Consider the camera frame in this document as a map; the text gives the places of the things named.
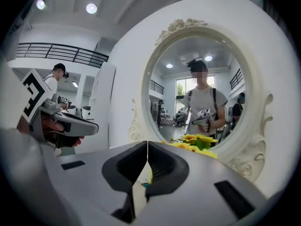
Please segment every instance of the black railing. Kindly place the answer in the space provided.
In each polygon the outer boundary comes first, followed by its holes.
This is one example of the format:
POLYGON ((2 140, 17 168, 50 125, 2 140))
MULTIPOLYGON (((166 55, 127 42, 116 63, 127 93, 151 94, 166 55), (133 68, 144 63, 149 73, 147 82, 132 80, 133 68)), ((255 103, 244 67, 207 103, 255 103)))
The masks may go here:
POLYGON ((56 43, 19 43, 16 57, 60 59, 98 68, 109 58, 88 49, 56 43))
POLYGON ((233 79, 230 81, 231 90, 234 89, 234 87, 237 86, 239 82, 242 81, 243 78, 244 78, 243 73, 239 69, 237 73, 234 75, 233 79))
POLYGON ((163 86, 160 86, 158 83, 156 83, 155 81, 150 81, 150 89, 151 90, 154 90, 160 94, 163 95, 163 92, 164 92, 164 87, 163 86))

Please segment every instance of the black cap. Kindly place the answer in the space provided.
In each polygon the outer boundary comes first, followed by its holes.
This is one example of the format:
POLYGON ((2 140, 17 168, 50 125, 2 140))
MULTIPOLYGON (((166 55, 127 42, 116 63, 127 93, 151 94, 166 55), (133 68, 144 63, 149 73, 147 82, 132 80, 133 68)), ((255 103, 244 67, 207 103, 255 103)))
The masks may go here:
POLYGON ((191 60, 187 64, 188 68, 190 68, 190 72, 207 72, 207 66, 202 60, 196 61, 195 59, 191 60))
POLYGON ((56 64, 53 69, 62 69, 64 72, 66 72, 66 67, 62 63, 56 64))

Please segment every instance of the man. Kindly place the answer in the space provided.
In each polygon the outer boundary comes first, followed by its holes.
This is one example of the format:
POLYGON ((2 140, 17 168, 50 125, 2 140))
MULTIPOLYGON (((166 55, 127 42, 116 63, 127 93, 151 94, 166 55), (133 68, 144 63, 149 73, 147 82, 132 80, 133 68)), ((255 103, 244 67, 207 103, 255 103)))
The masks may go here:
POLYGON ((236 124, 241 116, 241 113, 243 111, 242 104, 244 104, 244 103, 245 103, 245 94, 240 93, 237 98, 237 102, 235 103, 235 105, 232 108, 232 116, 233 116, 232 129, 234 129, 234 127, 236 126, 236 124))
MULTIPOLYGON (((66 72, 65 65, 59 63, 56 64, 53 67, 51 73, 45 77, 44 82, 54 93, 56 93, 57 82, 60 81, 63 77, 68 78, 68 76, 69 74, 66 72)), ((61 104, 61 108, 67 109, 67 104, 61 104)))
POLYGON ((158 115, 157 115, 157 124, 158 128, 160 129, 161 126, 161 108, 162 108, 163 100, 159 100, 158 102, 158 115))
POLYGON ((197 79, 197 86, 186 93, 182 103, 190 108, 191 116, 187 134, 203 134, 215 138, 216 129, 225 125, 225 105, 228 102, 224 94, 207 84, 208 69, 205 63, 195 59, 188 63, 191 77, 197 79), (198 112, 210 109, 213 121, 210 125, 192 125, 192 121, 198 118, 198 112))

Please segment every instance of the white t-shirt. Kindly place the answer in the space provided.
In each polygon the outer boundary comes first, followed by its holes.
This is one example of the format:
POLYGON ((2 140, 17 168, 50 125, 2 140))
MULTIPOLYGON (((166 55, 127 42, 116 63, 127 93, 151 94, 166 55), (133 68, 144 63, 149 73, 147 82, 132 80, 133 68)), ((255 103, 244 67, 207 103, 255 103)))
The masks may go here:
POLYGON ((53 74, 49 74, 44 79, 44 82, 48 85, 48 87, 56 93, 57 90, 57 80, 55 79, 55 76, 53 74))
MULTIPOLYGON (((213 135, 216 133, 216 129, 213 129, 209 133, 202 133, 199 131, 197 125, 192 125, 191 122, 198 118, 198 113, 204 109, 210 109, 212 120, 215 120, 216 109, 214 106, 214 99, 213 99, 213 88, 208 86, 206 89, 199 90, 195 87, 192 90, 190 101, 188 99, 189 91, 186 93, 182 100, 182 104, 185 107, 190 107, 191 117, 188 124, 188 128, 186 133, 187 134, 204 134, 206 136, 213 135)), ((227 98, 222 94, 220 91, 216 90, 216 107, 220 107, 221 105, 225 105, 228 101, 227 98)))

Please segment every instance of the recessed light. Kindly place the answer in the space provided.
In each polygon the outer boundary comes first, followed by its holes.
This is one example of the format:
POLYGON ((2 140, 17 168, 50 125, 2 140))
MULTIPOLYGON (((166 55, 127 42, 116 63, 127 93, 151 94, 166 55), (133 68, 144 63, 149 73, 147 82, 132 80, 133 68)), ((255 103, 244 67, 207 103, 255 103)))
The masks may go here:
POLYGON ((75 83, 75 82, 73 81, 72 84, 73 84, 76 88, 78 88, 77 83, 75 83))
POLYGON ((212 60, 212 56, 207 56, 207 57, 205 57, 205 60, 206 60, 206 61, 212 60))
POLYGON ((45 2, 43 0, 38 0, 36 5, 40 10, 43 10, 45 8, 45 2))
POLYGON ((97 11, 97 6, 94 3, 90 3, 86 6, 86 10, 88 13, 93 14, 97 11))

